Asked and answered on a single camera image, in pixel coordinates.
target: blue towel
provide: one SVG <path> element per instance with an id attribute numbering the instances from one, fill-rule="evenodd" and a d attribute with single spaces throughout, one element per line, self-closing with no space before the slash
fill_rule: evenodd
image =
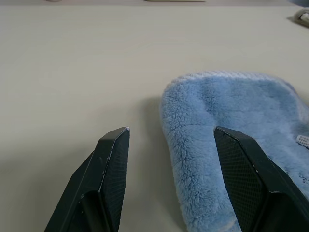
<path id="1" fill-rule="evenodd" d="M 309 199 L 309 109 L 291 85 L 252 72 L 202 72 L 165 90 L 161 120 L 189 232 L 240 232 L 220 169 L 213 129 L 253 137 Z"/>

